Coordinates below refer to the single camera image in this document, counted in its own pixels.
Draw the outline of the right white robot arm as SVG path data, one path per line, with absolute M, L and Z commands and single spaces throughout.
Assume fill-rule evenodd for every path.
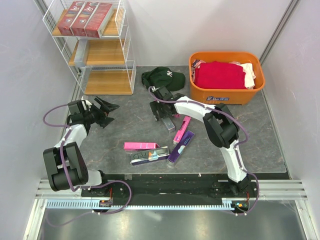
M 157 121 L 185 115 L 204 124 L 209 140 L 220 149 L 223 156 L 230 193 L 235 197 L 242 196 L 247 191 L 245 182 L 248 180 L 248 171 L 239 149 L 239 130 L 245 129 L 233 117 L 227 105 L 204 104 L 180 93 L 173 95 L 165 86 L 150 86 L 148 92 L 154 99 L 149 105 Z

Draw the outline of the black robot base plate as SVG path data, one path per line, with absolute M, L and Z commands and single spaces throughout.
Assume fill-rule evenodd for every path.
M 232 183 L 225 173 L 169 173 L 169 174 L 103 174 L 102 182 L 116 181 L 105 187 L 82 190 L 82 197 L 112 197 L 124 199 L 129 190 L 120 181 L 126 182 L 132 198 L 157 196 L 160 194 L 191 195 L 199 197 L 255 198 L 258 194 L 256 181 L 246 176 L 240 183 Z

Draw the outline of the pink toothpaste box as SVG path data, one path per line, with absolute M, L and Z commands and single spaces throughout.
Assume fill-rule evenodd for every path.
M 173 144 L 174 145 L 177 145 L 180 142 L 180 140 L 182 139 L 183 135 L 186 132 L 186 129 L 187 129 L 190 121 L 191 121 L 191 117 L 190 116 L 185 116 L 184 117 L 184 119 L 182 121 L 182 124 L 181 124 L 179 130 L 177 131 L 177 133 L 176 133 L 176 135 L 175 135 L 175 137 L 173 139 Z
M 144 151 L 157 149 L 159 147 L 156 142 L 125 142 L 123 145 L 125 151 Z

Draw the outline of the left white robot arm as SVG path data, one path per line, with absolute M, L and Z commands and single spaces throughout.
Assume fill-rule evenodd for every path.
M 81 154 L 80 146 L 88 136 L 91 125 L 102 128 L 109 125 L 114 118 L 109 113 L 120 106 L 107 102 L 100 97 L 91 103 L 86 99 L 75 100 L 49 110 L 43 116 L 43 123 L 50 127 L 62 127 L 65 133 L 61 140 L 52 148 L 43 151 L 43 160 L 51 189 L 55 192 L 89 188 L 99 197 L 106 196 L 110 185 L 103 180 L 104 173 L 100 170 L 89 170 Z M 52 124 L 46 121 L 49 113 L 62 107 L 68 107 L 69 115 L 65 124 Z

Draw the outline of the red white toothpaste box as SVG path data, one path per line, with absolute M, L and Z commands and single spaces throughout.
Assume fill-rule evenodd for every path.
M 84 28 L 86 36 L 88 38 L 101 38 L 113 12 L 113 4 L 100 2 Z

